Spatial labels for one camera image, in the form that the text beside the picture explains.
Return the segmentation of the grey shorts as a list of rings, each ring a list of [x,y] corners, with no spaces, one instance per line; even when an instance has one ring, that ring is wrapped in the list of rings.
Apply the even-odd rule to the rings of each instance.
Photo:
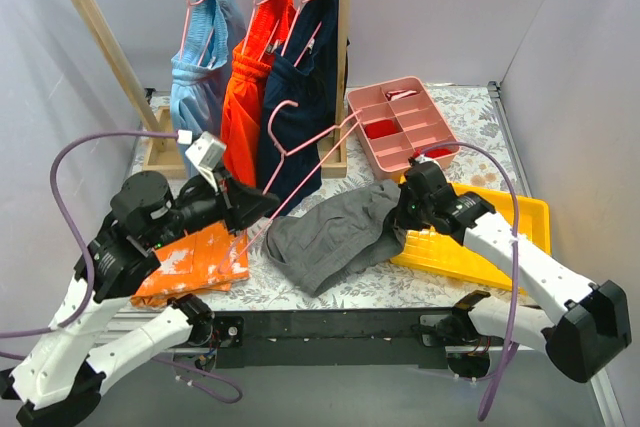
[[[399,199],[391,180],[335,195],[301,217],[275,219],[262,252],[294,286],[318,297],[403,251],[406,231],[393,220]]]

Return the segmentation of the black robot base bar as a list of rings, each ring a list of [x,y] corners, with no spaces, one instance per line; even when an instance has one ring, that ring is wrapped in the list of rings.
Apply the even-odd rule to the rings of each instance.
[[[473,334],[451,308],[219,312],[209,340],[179,354],[214,357],[218,369],[414,365],[445,368],[449,356],[488,357],[502,341]]]

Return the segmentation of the orange white cloth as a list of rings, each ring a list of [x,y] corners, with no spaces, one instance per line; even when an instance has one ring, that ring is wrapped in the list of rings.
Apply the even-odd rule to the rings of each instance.
[[[216,223],[156,249],[161,265],[145,279],[131,305],[159,309],[171,298],[229,291],[249,278],[246,244],[245,233],[232,235],[223,223]]]

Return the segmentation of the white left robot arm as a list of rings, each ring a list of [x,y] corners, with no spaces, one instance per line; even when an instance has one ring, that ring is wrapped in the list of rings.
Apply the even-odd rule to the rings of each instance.
[[[1,373],[2,398],[22,403],[18,423],[76,426],[116,382],[162,351],[208,343],[214,314],[188,294],[170,299],[161,314],[117,340],[95,344],[160,267],[157,249],[218,222],[231,233],[242,231],[279,204],[276,195],[242,184],[223,168],[211,180],[191,178],[177,196],[159,172],[129,177],[88,245],[94,270],[89,272],[85,260],[78,260],[54,319],[65,319],[89,293],[86,309],[70,325],[44,334],[19,365]]]

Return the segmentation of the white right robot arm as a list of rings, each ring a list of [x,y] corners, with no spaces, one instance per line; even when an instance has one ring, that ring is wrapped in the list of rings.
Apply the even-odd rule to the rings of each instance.
[[[453,343],[502,337],[543,352],[569,379],[585,383],[632,342],[625,291],[597,284],[563,266],[475,192],[458,194],[439,164],[411,160],[399,185],[395,219],[410,230],[432,228],[508,275],[534,300],[532,307],[476,290],[426,333]]]

